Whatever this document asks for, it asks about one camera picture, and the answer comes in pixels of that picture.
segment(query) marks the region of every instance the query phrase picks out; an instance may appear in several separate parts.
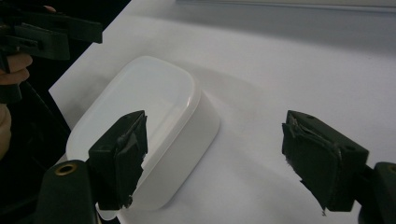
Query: white tabletop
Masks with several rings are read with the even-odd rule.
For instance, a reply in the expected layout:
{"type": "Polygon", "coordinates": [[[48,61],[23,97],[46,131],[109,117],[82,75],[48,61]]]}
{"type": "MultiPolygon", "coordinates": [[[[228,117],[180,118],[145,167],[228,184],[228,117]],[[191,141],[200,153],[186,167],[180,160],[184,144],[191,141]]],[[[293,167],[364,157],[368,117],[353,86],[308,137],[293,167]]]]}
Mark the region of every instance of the white tabletop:
{"type": "Polygon", "coordinates": [[[185,69],[221,117],[218,136],[171,202],[140,223],[357,223],[327,212],[281,154],[289,109],[396,162],[396,15],[132,0],[50,89],[71,128],[131,60],[185,69]]]}

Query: container lid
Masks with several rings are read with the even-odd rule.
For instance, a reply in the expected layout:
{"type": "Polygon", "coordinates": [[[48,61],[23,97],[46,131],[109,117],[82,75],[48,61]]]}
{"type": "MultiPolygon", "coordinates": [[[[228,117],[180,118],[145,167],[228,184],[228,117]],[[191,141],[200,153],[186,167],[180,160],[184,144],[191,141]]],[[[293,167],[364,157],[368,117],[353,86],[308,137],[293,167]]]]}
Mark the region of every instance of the container lid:
{"type": "Polygon", "coordinates": [[[67,141],[67,159],[86,161],[88,150],[117,119],[145,110],[148,155],[141,183],[190,119],[200,97],[186,71],[152,57],[137,58],[122,68],[78,121],[67,141]]]}

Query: human hand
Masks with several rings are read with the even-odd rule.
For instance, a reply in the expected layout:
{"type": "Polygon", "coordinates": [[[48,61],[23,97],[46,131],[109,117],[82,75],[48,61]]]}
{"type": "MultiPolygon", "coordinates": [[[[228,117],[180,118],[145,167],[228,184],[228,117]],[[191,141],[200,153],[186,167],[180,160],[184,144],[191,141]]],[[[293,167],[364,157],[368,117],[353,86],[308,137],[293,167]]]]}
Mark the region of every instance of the human hand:
{"type": "MultiPolygon", "coordinates": [[[[29,77],[27,66],[33,59],[25,53],[18,53],[7,57],[10,73],[0,69],[0,85],[20,84],[29,77]]],[[[7,105],[0,104],[0,160],[6,155],[11,139],[11,115],[7,105]]]]}

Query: white plastic container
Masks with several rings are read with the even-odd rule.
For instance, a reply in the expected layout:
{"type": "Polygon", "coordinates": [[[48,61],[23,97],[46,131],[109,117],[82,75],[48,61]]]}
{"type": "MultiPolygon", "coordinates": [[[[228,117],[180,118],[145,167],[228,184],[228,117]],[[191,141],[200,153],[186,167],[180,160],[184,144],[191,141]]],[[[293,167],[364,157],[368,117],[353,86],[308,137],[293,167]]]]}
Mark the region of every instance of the white plastic container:
{"type": "Polygon", "coordinates": [[[114,77],[78,121],[67,159],[87,160],[93,143],[118,118],[137,110],[148,116],[148,155],[129,209],[154,210],[172,198],[204,155],[219,130],[219,115],[189,73],[140,57],[114,77]]]}

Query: white table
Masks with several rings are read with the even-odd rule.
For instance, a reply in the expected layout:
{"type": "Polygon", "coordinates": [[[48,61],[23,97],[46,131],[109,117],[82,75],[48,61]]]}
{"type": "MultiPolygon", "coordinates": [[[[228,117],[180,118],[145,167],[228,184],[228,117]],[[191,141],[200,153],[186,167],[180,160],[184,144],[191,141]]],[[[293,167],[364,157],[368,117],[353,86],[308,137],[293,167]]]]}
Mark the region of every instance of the white table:
{"type": "Polygon", "coordinates": [[[201,83],[218,136],[171,202],[131,223],[357,223],[327,212],[281,154],[289,109],[396,162],[396,15],[132,0],[50,89],[71,128],[129,61],[153,56],[201,83]]]}

